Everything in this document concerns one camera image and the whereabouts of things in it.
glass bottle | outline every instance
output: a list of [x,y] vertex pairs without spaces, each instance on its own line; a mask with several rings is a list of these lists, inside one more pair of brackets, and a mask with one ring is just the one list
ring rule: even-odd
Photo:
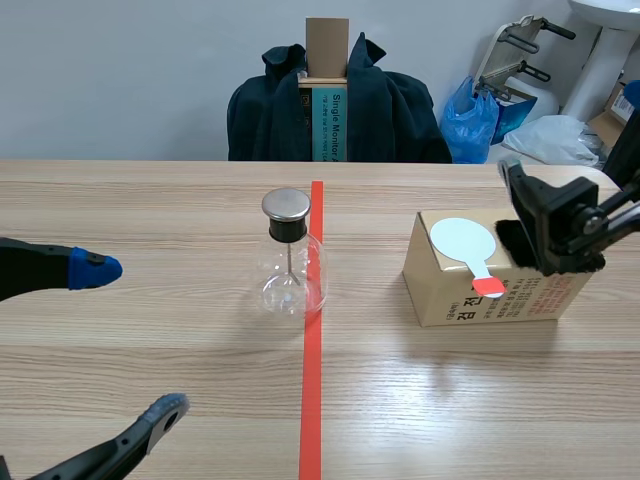
[[281,188],[262,201],[269,236],[260,244],[257,300],[277,315],[317,312],[327,296],[327,260],[322,244],[307,232],[311,200],[300,190]]

red tape line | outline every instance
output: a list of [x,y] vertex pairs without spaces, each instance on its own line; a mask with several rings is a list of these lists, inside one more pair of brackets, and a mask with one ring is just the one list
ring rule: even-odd
[[[323,242],[324,184],[311,184],[309,233]],[[320,263],[309,250],[308,280],[320,284]],[[302,406],[300,416],[299,480],[322,479],[322,310],[307,313],[304,319],[302,361]]]

metal cap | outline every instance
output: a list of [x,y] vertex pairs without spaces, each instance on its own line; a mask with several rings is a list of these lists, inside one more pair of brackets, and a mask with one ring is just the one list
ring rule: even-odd
[[265,195],[262,211],[277,222],[289,223],[303,220],[311,210],[311,199],[295,188],[279,188]]

black jacket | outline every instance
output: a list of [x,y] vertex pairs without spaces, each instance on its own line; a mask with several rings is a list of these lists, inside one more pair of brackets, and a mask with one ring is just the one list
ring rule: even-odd
[[[426,85],[380,70],[375,64],[384,56],[364,34],[351,53],[348,160],[451,163]],[[300,45],[277,47],[262,59],[265,76],[248,80],[229,104],[229,160],[310,161],[311,140],[298,90],[305,50]]]

wood grain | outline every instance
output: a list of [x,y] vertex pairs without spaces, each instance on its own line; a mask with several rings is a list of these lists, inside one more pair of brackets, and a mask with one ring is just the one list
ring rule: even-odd
[[[594,170],[530,167],[561,185]],[[303,320],[254,307],[262,196],[325,182],[324,478],[636,479],[639,237],[560,322],[419,328],[415,212],[508,205],[495,167],[0,162],[2,235],[116,256],[91,292],[0,304],[0,453],[25,478],[157,396],[189,416],[133,479],[297,478]]]

